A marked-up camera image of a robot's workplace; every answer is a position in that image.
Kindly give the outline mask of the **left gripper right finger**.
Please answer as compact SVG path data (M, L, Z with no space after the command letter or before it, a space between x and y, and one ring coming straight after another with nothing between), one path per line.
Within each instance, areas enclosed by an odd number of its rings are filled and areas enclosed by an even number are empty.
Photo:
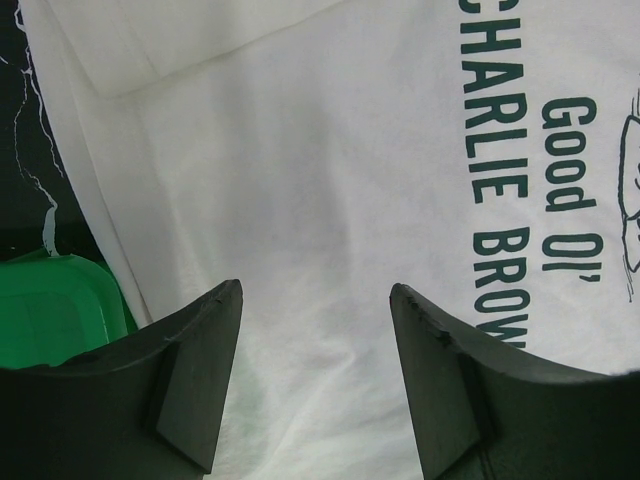
M426 479L635 479L639 376L511 347L404 284L390 309Z

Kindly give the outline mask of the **white and green t-shirt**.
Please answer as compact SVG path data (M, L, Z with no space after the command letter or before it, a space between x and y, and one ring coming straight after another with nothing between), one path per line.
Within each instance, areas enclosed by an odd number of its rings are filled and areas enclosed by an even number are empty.
M635 1L24 1L134 316L243 319L217 479L416 479L394 283L529 353L639 366Z

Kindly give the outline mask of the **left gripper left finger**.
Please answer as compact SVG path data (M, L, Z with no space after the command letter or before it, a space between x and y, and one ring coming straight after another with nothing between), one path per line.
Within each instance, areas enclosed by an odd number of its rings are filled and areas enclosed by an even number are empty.
M213 467L243 308L226 280L52 367L1 372L5 479L201 479Z

